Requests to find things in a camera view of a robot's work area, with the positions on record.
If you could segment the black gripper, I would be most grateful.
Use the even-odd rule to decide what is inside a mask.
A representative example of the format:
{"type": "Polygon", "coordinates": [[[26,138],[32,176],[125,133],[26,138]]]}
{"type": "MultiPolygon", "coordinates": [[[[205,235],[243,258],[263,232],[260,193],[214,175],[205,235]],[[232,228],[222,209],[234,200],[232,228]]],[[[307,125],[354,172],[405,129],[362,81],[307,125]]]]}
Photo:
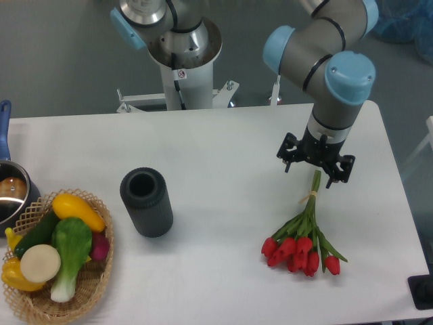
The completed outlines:
{"type": "Polygon", "coordinates": [[[277,157],[286,166],[284,172],[289,171],[292,163],[307,162],[315,166],[325,166],[325,172],[329,176],[326,189],[329,189],[333,183],[347,183],[355,163],[355,156],[340,156],[345,140],[331,143],[329,137],[321,139],[321,136],[322,134],[319,134],[316,138],[306,128],[299,141],[295,135],[287,133],[277,151],[277,157]]]}

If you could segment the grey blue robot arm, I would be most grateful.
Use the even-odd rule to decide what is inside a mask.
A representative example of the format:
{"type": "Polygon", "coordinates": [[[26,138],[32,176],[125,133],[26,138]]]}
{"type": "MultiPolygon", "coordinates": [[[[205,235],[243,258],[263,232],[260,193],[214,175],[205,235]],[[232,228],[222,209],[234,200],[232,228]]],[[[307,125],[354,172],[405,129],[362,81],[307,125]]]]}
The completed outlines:
{"type": "MultiPolygon", "coordinates": [[[[263,48],[264,63],[315,103],[304,135],[287,134],[277,156],[284,164],[322,168],[329,183],[347,182],[354,156],[341,155],[348,133],[375,81],[375,67],[348,50],[378,21],[375,1],[304,1],[311,23],[280,26],[263,48]]],[[[169,110],[214,106],[213,63],[222,48],[217,26],[197,1],[121,1],[110,19],[126,43],[146,48],[160,66],[169,110]]]]}

